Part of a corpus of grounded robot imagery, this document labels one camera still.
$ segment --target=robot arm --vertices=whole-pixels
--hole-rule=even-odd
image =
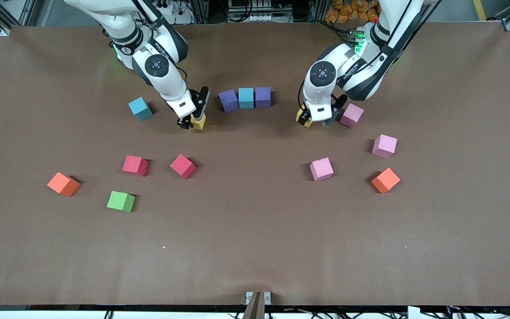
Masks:
[[[303,99],[296,120],[332,124],[345,102],[343,96],[331,104],[338,85],[350,99],[364,101],[371,97],[389,67],[401,57],[419,27],[424,0],[379,0],[382,12],[376,23],[368,22],[350,35],[350,45],[334,45],[311,67],[304,79]]]
[[[191,116],[197,120],[203,117],[210,91],[207,87],[200,92],[186,87],[176,64],[188,55],[188,44],[150,0],[64,1],[102,25],[119,59],[160,93],[178,116],[180,127],[188,129]],[[133,12],[147,24],[138,26]]]

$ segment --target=table surface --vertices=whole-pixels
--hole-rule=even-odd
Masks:
[[[427,23],[356,129],[294,121],[300,81],[336,35],[310,24],[179,27],[188,85],[210,87],[186,131],[117,62],[100,28],[0,39],[0,304],[510,304],[510,33]],[[270,109],[217,93],[270,86]],[[139,122],[127,103],[155,114]],[[371,154],[380,134],[394,157]],[[178,154],[198,169],[182,180]],[[126,155],[148,176],[121,171]],[[329,157],[334,176],[311,180]],[[379,194],[391,167],[402,181]],[[57,172],[75,196],[46,186]],[[112,190],[134,212],[105,208]]]

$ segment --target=pink cube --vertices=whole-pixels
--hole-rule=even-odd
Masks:
[[[395,153],[396,148],[397,139],[381,134],[375,140],[373,151],[371,153],[380,157],[389,158]]]
[[[312,176],[316,182],[334,174],[332,164],[330,164],[330,159],[328,157],[313,161],[312,164],[310,164],[310,171],[312,171]]]
[[[192,172],[196,170],[196,166],[194,166],[194,164],[182,154],[178,155],[174,162],[170,164],[170,167],[184,179],[188,179],[190,175],[192,175]]]
[[[133,176],[145,176],[147,174],[148,162],[139,156],[127,155],[123,164],[123,171]]]
[[[348,108],[344,112],[344,115],[342,115],[340,123],[346,125],[349,128],[354,128],[362,114],[363,114],[362,108],[357,107],[356,105],[350,103],[350,105],[348,105]]]

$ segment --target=green cube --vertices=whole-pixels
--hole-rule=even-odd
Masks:
[[[133,209],[133,203],[135,202],[135,196],[112,191],[112,194],[109,196],[108,208],[113,208],[114,210],[123,210],[123,212],[130,213]]]

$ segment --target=yellow floor line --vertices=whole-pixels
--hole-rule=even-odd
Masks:
[[[481,5],[481,0],[473,0],[473,5],[475,6],[475,10],[477,12],[477,16],[480,21],[487,20],[487,16],[485,16],[485,12],[483,10],[483,6]]]

